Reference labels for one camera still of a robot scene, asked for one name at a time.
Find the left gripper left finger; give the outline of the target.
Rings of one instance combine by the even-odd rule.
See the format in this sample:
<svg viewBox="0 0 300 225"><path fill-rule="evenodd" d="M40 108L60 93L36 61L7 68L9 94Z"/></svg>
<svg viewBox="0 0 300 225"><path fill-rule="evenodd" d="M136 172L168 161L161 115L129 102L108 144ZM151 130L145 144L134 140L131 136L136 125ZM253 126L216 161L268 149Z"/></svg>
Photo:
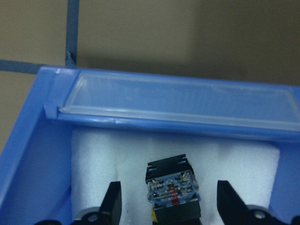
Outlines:
<svg viewBox="0 0 300 225"><path fill-rule="evenodd" d="M82 210L75 219L75 225L119 225L122 213L121 182L109 184L100 207Z"/></svg>

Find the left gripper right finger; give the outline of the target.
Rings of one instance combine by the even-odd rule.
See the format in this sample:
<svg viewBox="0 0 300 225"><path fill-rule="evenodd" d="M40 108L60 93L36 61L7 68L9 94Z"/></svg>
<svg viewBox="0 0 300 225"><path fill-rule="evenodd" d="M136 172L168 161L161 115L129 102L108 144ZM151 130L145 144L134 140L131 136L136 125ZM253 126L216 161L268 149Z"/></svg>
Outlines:
<svg viewBox="0 0 300 225"><path fill-rule="evenodd" d="M217 182L217 210L225 225L280 225L262 207L248 206L226 180Z"/></svg>

